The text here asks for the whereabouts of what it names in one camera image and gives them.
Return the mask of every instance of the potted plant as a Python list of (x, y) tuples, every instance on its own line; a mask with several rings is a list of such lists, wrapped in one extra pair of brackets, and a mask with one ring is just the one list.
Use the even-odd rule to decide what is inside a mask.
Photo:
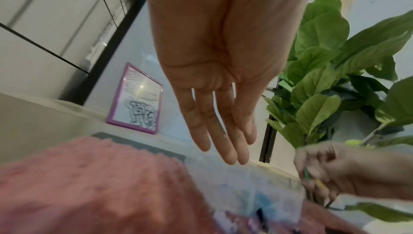
[[(390, 89), (375, 79), (398, 80), (393, 56), (412, 36), (413, 10), (348, 39), (350, 25), (341, 15), (341, 6), (340, 0), (315, 0), (307, 5), (287, 66), (279, 75), (279, 87), (268, 89), (274, 97), (265, 97), (274, 118), (267, 122), (294, 148), (331, 139), (342, 112), (362, 110), (377, 123), (363, 141), (352, 144), (367, 145), (375, 135), (399, 132), (413, 124), (413, 97), (409, 97), (413, 76)], [(377, 92), (386, 95), (384, 100)], [(375, 142), (371, 147), (395, 144), (413, 145), (413, 136)]]

